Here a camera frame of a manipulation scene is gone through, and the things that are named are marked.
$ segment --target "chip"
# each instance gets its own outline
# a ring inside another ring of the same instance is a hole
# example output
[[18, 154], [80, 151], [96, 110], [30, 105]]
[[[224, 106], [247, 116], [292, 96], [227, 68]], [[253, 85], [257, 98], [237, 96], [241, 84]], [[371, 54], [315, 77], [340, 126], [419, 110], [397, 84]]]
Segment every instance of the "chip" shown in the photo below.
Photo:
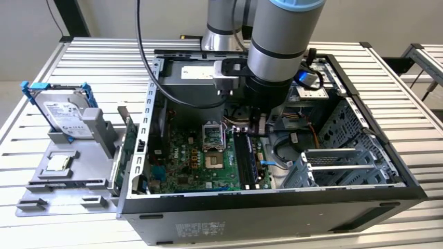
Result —
[[189, 178], [187, 178], [187, 177], [179, 177], [177, 178], [177, 183], [179, 184], [188, 184], [189, 183]]
[[205, 153], [205, 168], [223, 169], [223, 153]]

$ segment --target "silver robot arm segment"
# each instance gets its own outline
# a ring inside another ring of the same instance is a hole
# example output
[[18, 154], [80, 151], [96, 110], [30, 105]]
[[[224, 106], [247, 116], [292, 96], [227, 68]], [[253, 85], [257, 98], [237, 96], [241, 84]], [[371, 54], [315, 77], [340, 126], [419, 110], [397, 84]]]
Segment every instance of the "silver robot arm segment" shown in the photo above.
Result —
[[268, 114], [287, 98], [292, 78], [325, 0], [261, 0], [257, 3], [248, 52], [245, 99], [249, 135], [265, 136]]

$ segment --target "gray plastic bracket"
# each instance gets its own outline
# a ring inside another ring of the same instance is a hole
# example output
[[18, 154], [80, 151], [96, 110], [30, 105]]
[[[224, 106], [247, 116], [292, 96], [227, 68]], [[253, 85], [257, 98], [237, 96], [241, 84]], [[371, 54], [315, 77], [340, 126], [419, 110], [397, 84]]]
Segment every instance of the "gray plastic bracket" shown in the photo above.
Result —
[[44, 200], [38, 199], [21, 199], [16, 205], [22, 211], [42, 211], [45, 208], [42, 205], [48, 204]]
[[25, 188], [32, 192], [52, 192], [51, 188], [45, 184], [26, 185]]
[[[51, 159], [55, 155], [67, 155], [72, 157], [72, 159], [79, 158], [80, 153], [75, 151], [51, 151], [48, 155], [48, 159]], [[37, 175], [38, 179], [53, 179], [53, 178], [71, 178], [72, 177], [72, 170], [68, 168], [63, 171], [48, 171], [41, 170], [40, 174]]]
[[55, 144], [69, 144], [71, 143], [67, 134], [64, 134], [63, 132], [51, 132], [51, 130], [49, 130], [48, 136]]
[[103, 111], [100, 108], [87, 108], [84, 110], [81, 120], [89, 127], [93, 133], [96, 142], [101, 145], [107, 157], [113, 158], [116, 147], [113, 141], [117, 137], [117, 133], [113, 129], [111, 122], [104, 121]]
[[103, 196], [83, 196], [81, 200], [80, 204], [85, 209], [104, 208], [108, 204]]
[[71, 169], [65, 169], [63, 171], [41, 170], [37, 177], [41, 180], [53, 179], [53, 178], [71, 178], [72, 177], [72, 170]]
[[89, 190], [107, 189], [107, 186], [108, 186], [108, 180], [107, 180], [105, 178], [99, 179], [99, 180], [101, 180], [100, 183], [87, 183], [87, 184], [85, 184], [85, 187], [87, 187]]

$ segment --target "gray floor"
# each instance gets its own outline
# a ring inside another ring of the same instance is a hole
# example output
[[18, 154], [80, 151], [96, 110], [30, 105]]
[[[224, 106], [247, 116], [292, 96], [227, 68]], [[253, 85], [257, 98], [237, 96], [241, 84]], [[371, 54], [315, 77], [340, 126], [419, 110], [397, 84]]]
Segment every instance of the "gray floor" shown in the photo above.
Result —
[[20, 91], [20, 81], [0, 81], [0, 127], [6, 121], [22, 94]]

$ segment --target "hard drive label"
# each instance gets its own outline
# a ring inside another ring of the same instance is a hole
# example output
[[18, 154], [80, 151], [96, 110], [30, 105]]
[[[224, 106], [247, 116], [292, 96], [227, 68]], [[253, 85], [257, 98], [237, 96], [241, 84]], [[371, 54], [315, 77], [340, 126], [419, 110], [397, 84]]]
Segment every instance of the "hard drive label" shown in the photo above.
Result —
[[52, 120], [61, 128], [63, 133], [75, 138], [91, 138], [92, 133], [81, 121], [81, 114], [77, 106], [69, 102], [44, 102]]

